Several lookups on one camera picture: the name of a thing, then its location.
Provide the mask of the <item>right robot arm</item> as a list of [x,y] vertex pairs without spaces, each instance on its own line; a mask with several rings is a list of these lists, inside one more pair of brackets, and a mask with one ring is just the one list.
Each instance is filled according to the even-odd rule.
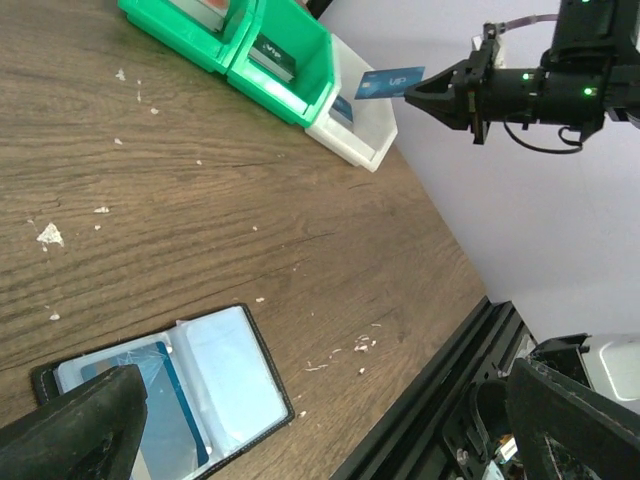
[[[531,68],[505,68],[502,38],[516,28],[555,24],[550,47]],[[518,145],[516,125],[555,126],[559,154],[582,151],[604,122],[639,123],[639,4],[563,1],[555,14],[483,26],[469,57],[408,87],[405,101],[482,145],[494,123]]]

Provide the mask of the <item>black leather card holder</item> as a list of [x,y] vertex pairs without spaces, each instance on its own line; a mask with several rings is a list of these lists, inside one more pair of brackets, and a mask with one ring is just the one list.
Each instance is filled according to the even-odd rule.
[[80,368],[103,356],[161,341],[170,348],[178,380],[209,454],[185,479],[206,479],[285,426],[294,409],[267,345],[243,303],[179,320],[34,368],[39,404],[90,381]]

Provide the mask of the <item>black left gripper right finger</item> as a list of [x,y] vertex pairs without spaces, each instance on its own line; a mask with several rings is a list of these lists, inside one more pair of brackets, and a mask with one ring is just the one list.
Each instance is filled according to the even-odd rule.
[[529,479],[637,479],[639,415],[534,361],[515,361],[506,411]]

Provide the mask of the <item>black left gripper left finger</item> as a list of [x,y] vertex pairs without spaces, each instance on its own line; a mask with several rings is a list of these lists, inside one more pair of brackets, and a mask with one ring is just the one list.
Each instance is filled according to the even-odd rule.
[[135,365],[112,367],[1,428],[3,479],[128,479],[147,418]]

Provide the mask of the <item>blue VIP credit card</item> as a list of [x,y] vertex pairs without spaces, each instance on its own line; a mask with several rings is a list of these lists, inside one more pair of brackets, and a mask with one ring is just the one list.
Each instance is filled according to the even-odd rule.
[[403,97],[407,88],[423,79],[425,67],[402,67],[364,72],[356,89],[355,100]]

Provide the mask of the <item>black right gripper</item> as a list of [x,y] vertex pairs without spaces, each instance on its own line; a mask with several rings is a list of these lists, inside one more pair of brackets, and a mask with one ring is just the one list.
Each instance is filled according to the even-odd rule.
[[[528,27],[528,22],[505,22],[506,32]],[[466,60],[408,87],[404,99],[452,130],[471,128],[473,142],[485,143],[490,124],[515,120],[532,122],[534,103],[542,95],[546,77],[540,66],[496,69],[489,45],[471,52]]]

